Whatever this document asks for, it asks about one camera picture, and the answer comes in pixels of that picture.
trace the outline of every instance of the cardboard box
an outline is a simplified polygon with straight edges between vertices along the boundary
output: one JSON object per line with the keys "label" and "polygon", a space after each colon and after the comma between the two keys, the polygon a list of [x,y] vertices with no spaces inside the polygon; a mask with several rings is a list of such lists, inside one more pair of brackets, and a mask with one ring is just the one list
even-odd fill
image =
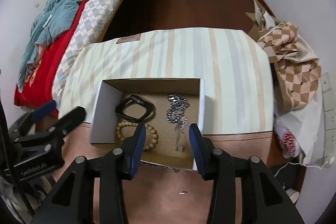
{"label": "cardboard box", "polygon": [[[176,132],[175,125],[166,119],[166,111],[170,107],[167,96],[172,93],[181,94],[190,104],[185,111],[188,126],[185,127],[187,138],[186,148],[183,152],[175,151]],[[121,142],[115,138],[116,125],[122,120],[115,114],[115,108],[124,98],[131,94],[138,95],[152,102],[155,106],[155,116],[148,122],[157,130],[158,144],[154,149],[142,153],[142,161],[169,166],[197,170],[193,153],[189,143],[188,129],[191,123],[197,123],[203,133],[205,111],[205,84],[202,79],[171,79],[171,78],[146,78],[146,79],[110,79],[103,80],[98,87],[95,100],[93,121],[89,142],[94,146],[110,151],[120,147]],[[124,110],[132,117],[141,117],[145,109],[133,104]],[[133,135],[135,127],[124,127],[124,137]],[[146,144],[149,143],[151,134],[147,131]]]}

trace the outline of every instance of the red sheet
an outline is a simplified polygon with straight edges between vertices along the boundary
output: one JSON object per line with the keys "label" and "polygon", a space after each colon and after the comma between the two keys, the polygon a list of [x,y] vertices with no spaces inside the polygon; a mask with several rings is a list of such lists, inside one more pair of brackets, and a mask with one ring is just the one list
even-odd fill
{"label": "red sheet", "polygon": [[73,23],[69,30],[62,34],[56,41],[44,51],[41,64],[35,74],[34,82],[29,86],[29,81],[25,83],[22,93],[18,91],[16,86],[14,94],[14,104],[17,106],[30,106],[38,108],[52,100],[51,88],[65,50],[68,47],[70,39],[76,30],[79,19],[84,10],[85,3],[88,0],[83,0],[78,8],[77,14],[73,19]]}

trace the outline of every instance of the dark brown floor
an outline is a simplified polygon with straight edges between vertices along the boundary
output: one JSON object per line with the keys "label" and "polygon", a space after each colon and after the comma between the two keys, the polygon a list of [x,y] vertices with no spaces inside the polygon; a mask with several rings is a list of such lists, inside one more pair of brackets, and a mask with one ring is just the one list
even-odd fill
{"label": "dark brown floor", "polygon": [[103,41],[158,29],[213,27],[248,32],[253,0],[123,0]]}

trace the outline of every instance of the black leather strap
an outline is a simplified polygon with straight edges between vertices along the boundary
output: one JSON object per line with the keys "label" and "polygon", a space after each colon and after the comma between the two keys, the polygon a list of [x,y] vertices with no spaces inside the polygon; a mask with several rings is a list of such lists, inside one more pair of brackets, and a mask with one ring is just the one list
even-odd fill
{"label": "black leather strap", "polygon": [[[144,115],[142,115],[140,118],[135,118],[135,117],[131,117],[126,115],[123,110],[125,107],[131,105],[131,104],[138,104],[142,107],[144,107],[146,109],[146,113]],[[142,99],[141,97],[137,96],[137,95],[131,95],[130,97],[126,98],[125,100],[123,100],[115,109],[116,114],[129,122],[143,122],[144,120],[146,120],[147,118],[150,117],[150,115],[152,114],[152,112],[155,111],[155,106],[148,101],[145,101],[144,99]]]}

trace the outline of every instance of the silver chain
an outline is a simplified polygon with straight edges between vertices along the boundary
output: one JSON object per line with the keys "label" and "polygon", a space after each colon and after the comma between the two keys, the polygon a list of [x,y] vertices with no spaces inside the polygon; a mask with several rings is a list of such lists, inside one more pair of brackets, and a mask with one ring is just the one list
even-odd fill
{"label": "silver chain", "polygon": [[167,100],[170,102],[170,107],[166,112],[168,122],[174,123],[176,131],[176,151],[183,151],[186,146],[186,135],[184,127],[188,125],[188,119],[184,115],[185,110],[190,107],[190,104],[180,94],[171,94]]}

